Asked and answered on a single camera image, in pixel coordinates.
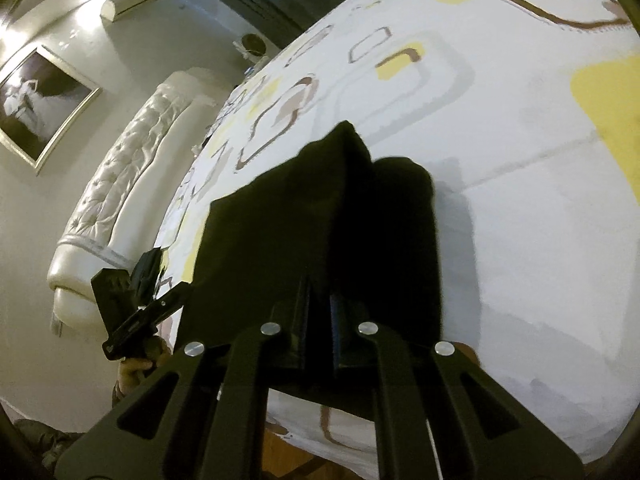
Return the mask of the person's left hand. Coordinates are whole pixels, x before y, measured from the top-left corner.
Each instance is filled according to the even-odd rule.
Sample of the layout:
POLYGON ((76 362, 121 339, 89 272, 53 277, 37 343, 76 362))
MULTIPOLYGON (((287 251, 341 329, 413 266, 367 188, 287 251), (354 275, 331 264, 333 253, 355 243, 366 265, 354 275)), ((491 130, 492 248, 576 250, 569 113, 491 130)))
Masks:
POLYGON ((119 363, 115 387, 120 396, 128 396, 132 393, 145 381, 145 372, 152 370, 153 367, 163 366, 172 356, 171 346, 167 341, 160 338, 158 342, 160 354, 156 359, 127 358, 119 363))

